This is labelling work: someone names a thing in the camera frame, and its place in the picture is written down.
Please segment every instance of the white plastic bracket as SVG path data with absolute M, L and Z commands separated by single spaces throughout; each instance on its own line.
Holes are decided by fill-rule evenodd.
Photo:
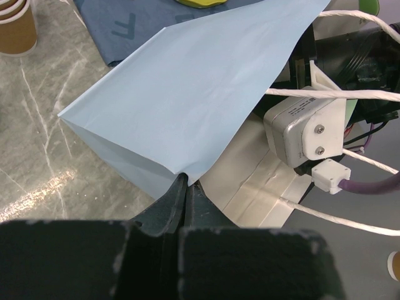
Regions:
M 311 169 L 311 177 L 316 187 L 334 195 L 341 191 L 339 183 L 350 179 L 351 170 L 332 159 L 325 159 Z
M 310 61 L 311 86 L 318 90 L 340 88 Z M 330 158 L 342 154 L 346 99 L 336 99 L 317 111 L 307 122 L 302 133 L 304 155 L 312 160 Z

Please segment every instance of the yellow object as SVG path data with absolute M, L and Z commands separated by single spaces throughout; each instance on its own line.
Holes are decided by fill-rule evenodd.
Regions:
M 211 6 L 225 3 L 228 0 L 176 0 L 177 2 L 191 6 L 192 8 L 210 8 Z

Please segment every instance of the blue fabric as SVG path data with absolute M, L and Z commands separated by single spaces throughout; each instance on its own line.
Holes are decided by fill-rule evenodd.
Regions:
M 74 0 L 104 62 L 115 66 L 162 28 L 261 0 L 196 9 L 175 0 Z

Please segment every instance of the white rope handle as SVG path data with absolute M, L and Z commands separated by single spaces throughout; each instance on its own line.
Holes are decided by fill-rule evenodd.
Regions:
M 332 16 L 352 16 L 359 19 L 364 19 L 368 21 L 372 21 L 379 25 L 382 30 L 390 35 L 396 42 L 400 44 L 400 34 L 397 33 L 390 25 L 387 25 L 383 20 L 379 19 L 372 14 L 367 14 L 362 11 L 323 11 L 319 14 L 319 17 L 332 17 Z
M 367 14 L 362 11 L 323 11 L 319 17 L 331 16 L 353 16 L 356 18 L 372 21 L 378 24 L 382 30 L 390 35 L 396 42 L 400 44 L 400 34 L 397 33 L 392 27 L 387 25 L 383 20 L 376 16 Z M 400 94 L 394 92 L 385 92 L 377 90 L 362 90 L 362 91 L 308 91 L 303 89 L 268 89 L 266 94 L 277 96 L 294 96 L 294 97 L 308 97 L 316 99 L 329 99 L 329 98 L 346 98 L 346 99 L 378 99 L 388 100 L 393 102 L 400 102 Z
M 345 155 L 351 156 L 352 158 L 359 159 L 360 161 L 364 161 L 364 162 L 366 162 L 368 164 L 372 164 L 373 166 L 376 166 L 379 169 L 382 169 L 382 170 L 384 170 L 386 172 L 389 172 L 389 173 L 392 173 L 392 174 L 397 174 L 399 172 L 398 170 L 393 169 L 392 167 L 389 167 L 389 166 L 387 166 L 387 165 L 385 165 L 385 164 L 383 164 L 381 162 L 378 162 L 378 161 L 375 161 L 375 160 L 373 160 L 371 158 L 362 156 L 362 155 L 357 154 L 355 152 L 352 152 L 350 150 L 343 149 L 343 153 Z
M 316 99 L 346 98 L 346 99 L 379 99 L 400 102 L 400 94 L 395 92 L 365 89 L 361 91 L 312 91 L 307 89 L 267 89 L 266 94 L 287 97 L 302 97 Z
M 312 216 L 316 216 L 317 218 L 324 219 L 324 220 L 327 220 L 327 221 L 330 221 L 330 222 L 333 222 L 336 224 L 341 224 L 341 225 L 345 225 L 348 227 L 361 229 L 364 231 L 369 231 L 370 233 L 378 233 L 378 234 L 382 234 L 384 236 L 400 236 L 400 230 L 371 226 L 371 225 L 343 219 L 342 217 L 331 216 L 329 214 L 325 214 L 323 212 L 316 211 L 314 209 L 305 207 L 303 205 L 300 205 L 298 203 L 292 202 L 290 200 L 287 200 L 287 199 L 284 199 L 281 197 L 278 199 L 278 201 L 280 203 L 282 203 L 283 205 L 286 205 L 292 209 L 297 209 L 304 213 L 310 214 Z

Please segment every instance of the white plastic connector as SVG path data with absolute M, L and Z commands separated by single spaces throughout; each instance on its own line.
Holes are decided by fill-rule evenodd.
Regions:
M 342 189 L 338 186 L 343 179 L 350 179 L 351 170 L 332 159 L 325 159 L 311 169 L 312 180 L 315 185 L 332 195 Z

